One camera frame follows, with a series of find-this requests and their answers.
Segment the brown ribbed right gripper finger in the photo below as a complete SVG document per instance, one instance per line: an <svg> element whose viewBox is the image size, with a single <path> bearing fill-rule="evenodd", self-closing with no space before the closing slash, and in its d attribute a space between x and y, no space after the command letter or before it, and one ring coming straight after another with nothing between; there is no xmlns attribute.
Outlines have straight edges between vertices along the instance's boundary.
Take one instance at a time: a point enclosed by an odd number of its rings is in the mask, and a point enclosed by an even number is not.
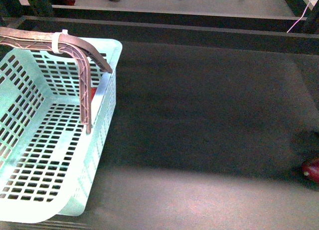
<svg viewBox="0 0 319 230"><path fill-rule="evenodd" d="M8 27L0 28L0 38L32 39L51 42L52 35L53 33L47 32L25 31ZM87 58L90 57L90 59L93 60L103 72L112 74L113 70L108 62L102 57L97 49L87 41L69 34L62 34L59 37L59 42L67 42L75 45L76 47L79 47L84 52L85 56Z"/></svg>

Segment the brown ribbed left gripper finger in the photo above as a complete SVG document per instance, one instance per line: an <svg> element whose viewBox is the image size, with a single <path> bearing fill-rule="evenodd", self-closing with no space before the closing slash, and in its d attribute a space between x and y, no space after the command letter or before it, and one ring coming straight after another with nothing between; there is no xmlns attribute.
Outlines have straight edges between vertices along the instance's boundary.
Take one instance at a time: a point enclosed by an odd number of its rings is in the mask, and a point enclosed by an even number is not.
<svg viewBox="0 0 319 230"><path fill-rule="evenodd" d="M0 44L18 49L52 51L51 42L44 40L1 38ZM86 133L92 130L91 116L91 71L84 52L73 44L59 42L59 51L71 56L78 65L80 120L86 125Z"/></svg>

